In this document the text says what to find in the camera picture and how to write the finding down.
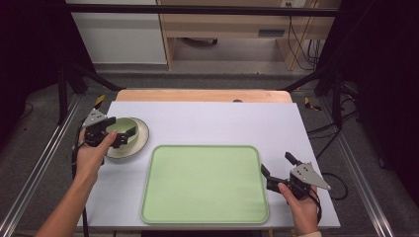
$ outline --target aluminum rail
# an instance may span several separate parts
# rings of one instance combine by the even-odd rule
[[[331,109],[329,103],[325,98],[320,98],[321,107],[326,113],[330,122],[333,122],[331,116]],[[341,130],[337,136],[339,145],[343,149],[345,163],[351,173],[352,179],[354,180],[355,186],[358,189],[360,197],[364,202],[364,206],[370,216],[371,221],[373,222],[374,228],[376,229],[377,235],[379,237],[392,237],[394,233],[389,225],[387,218],[384,215],[384,212],[381,209],[381,206],[378,203],[376,195],[374,194],[370,184],[368,183],[366,177],[361,171],[360,166],[358,165],[357,160],[355,159],[354,154],[351,151],[351,148],[344,136],[343,131]]]
[[[55,153],[65,131],[69,127],[76,111],[78,105],[82,99],[81,95],[74,95],[69,106],[69,114],[61,125],[59,125],[55,132],[53,133],[49,143],[46,145],[45,150],[43,151],[40,160],[35,166],[34,170],[28,177],[24,187],[10,208],[8,214],[2,221],[0,225],[0,236],[12,236],[13,231],[15,230],[20,218],[22,217],[26,207],[28,206],[32,196],[34,195],[35,190],[37,189],[42,176],[48,167],[48,164]]]
[[[131,13],[131,14],[202,14],[202,15],[255,15],[338,17],[354,14],[350,11],[320,8],[269,8],[235,6],[186,5],[114,5],[114,4],[44,4],[47,10],[78,13]]]

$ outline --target white table surface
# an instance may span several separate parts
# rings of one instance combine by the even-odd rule
[[[145,147],[134,156],[106,158],[87,202],[89,226],[119,229],[267,229],[291,228],[285,199],[267,191],[270,215],[262,224],[147,224],[141,205],[153,149],[162,144],[252,145],[271,175],[287,179],[293,165],[285,158],[311,162],[320,173],[299,111],[293,103],[112,102],[109,117],[134,117],[149,127]],[[318,189],[320,228],[340,227],[327,191]]]

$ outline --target green bowl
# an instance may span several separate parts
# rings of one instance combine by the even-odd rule
[[[129,145],[131,142],[135,141],[138,138],[138,125],[136,121],[132,118],[117,118],[117,122],[112,124],[106,128],[106,132],[112,132],[113,130],[117,131],[118,133],[124,133],[127,130],[133,128],[135,126],[135,135],[131,136],[128,139]]]

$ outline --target rectangular tray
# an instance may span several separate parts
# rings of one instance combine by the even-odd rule
[[[262,223],[269,215],[252,146],[161,145],[142,203],[147,223]]]

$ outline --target black horizontal bar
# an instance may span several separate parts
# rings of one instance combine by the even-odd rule
[[[135,14],[202,14],[202,15],[256,15],[337,17],[351,14],[338,9],[268,8],[233,6],[180,6],[180,5],[113,5],[113,4],[45,4],[48,9],[79,13],[135,13]]]

